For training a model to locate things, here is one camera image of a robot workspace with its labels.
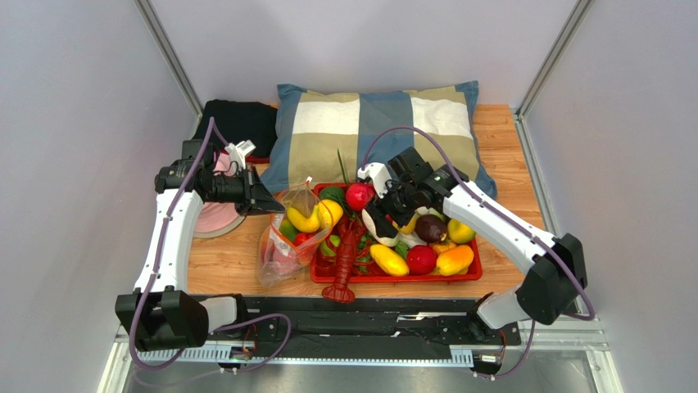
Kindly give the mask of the green orange toy papaya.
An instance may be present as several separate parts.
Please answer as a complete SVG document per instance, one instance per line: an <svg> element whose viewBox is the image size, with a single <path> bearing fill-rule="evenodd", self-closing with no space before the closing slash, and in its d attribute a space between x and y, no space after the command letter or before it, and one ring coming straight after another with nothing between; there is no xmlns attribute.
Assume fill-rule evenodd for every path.
<svg viewBox="0 0 698 393"><path fill-rule="evenodd" d="M279 232L281 235L293 243L294 238L298 233L300 233L293 224L287 219L283 218L279 225Z"/></svg>

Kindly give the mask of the clear orange zip top bag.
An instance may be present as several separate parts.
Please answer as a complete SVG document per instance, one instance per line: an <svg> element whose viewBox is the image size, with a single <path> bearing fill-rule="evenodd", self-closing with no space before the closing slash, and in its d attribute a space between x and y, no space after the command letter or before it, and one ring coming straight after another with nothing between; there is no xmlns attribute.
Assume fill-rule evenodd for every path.
<svg viewBox="0 0 698 393"><path fill-rule="evenodd" d="M312 189L312 177L277 194L283 211L270 216L259 242L256 276L272 287L307 267L337 217Z"/></svg>

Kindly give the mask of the yellow toy banana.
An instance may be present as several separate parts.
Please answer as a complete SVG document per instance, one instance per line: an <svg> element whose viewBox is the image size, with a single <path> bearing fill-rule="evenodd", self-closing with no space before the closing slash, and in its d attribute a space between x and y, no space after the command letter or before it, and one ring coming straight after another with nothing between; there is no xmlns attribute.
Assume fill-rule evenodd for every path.
<svg viewBox="0 0 698 393"><path fill-rule="evenodd" d="M294 207L288 207L286 217L291 225L302 233L315 233L322 224L319 205L315 205L308 216L304 216Z"/></svg>

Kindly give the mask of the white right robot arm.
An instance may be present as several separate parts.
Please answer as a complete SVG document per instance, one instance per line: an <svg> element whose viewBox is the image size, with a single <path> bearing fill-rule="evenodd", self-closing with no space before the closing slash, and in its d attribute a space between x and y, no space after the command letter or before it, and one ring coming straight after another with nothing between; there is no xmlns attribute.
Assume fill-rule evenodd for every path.
<svg viewBox="0 0 698 393"><path fill-rule="evenodd" d="M522 283L484 296L470 317L487 329L531 319L553 324L587 286L581 241L537 228L491 199L451 163L434 169L413 148L386 165L363 164L357 171L376 195L365 207L373 235L395 237L420 208L435 209L472 228L502 251L523 273Z"/></svg>

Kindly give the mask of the pink toy peach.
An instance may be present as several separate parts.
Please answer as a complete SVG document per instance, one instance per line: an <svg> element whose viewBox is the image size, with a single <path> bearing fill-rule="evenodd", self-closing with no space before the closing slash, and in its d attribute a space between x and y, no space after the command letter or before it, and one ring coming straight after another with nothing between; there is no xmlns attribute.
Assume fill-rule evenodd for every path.
<svg viewBox="0 0 698 393"><path fill-rule="evenodd" d="M262 268L265 273L276 277L294 274L301 268L294 253L285 255L274 244L269 243L262 253Z"/></svg>

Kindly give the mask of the red toy apple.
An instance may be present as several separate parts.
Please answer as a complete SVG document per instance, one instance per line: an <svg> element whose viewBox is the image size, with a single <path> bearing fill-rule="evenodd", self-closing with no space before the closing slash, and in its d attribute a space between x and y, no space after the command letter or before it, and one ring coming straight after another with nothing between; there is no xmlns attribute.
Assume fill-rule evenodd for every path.
<svg viewBox="0 0 698 393"><path fill-rule="evenodd" d="M298 233L293 240L294 246L302 246L314 237L314 233Z"/></svg>

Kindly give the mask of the orange yellow toy mango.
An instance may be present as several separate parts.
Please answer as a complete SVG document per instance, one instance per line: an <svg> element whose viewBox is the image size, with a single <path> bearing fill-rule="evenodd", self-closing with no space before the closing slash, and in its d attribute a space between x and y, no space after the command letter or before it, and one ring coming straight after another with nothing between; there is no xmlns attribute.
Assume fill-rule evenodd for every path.
<svg viewBox="0 0 698 393"><path fill-rule="evenodd" d="M474 260L474 251L470 246L462 245L443 251L436 261L437 273L450 277L467 270Z"/></svg>

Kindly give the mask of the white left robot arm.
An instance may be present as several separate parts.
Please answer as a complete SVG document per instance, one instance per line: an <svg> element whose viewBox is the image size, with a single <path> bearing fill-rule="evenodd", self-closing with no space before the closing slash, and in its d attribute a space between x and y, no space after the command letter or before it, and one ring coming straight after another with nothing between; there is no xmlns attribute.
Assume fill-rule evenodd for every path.
<svg viewBox="0 0 698 393"><path fill-rule="evenodd" d="M198 348L209 335L239 321L240 295L197 300L188 293L188 262L195 227L207 202L233 205L241 216L282 213L283 206L246 162L251 141L229 144L233 171L216 171L213 145L185 141L180 159L160 169L154 179L156 223L142 272L132 293L119 295L115 312L140 352Z"/></svg>

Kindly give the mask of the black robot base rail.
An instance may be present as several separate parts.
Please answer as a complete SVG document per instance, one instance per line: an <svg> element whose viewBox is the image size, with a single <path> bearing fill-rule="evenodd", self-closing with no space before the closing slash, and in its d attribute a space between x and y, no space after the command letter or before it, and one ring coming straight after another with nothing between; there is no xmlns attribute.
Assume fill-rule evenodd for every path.
<svg viewBox="0 0 698 393"><path fill-rule="evenodd" d="M519 348L525 339L510 323L489 338L471 331L473 299L359 298L340 304L322 297L245 296L240 319L276 314L251 333L219 339L256 343L255 355L314 361L449 360L457 346L476 350Z"/></svg>

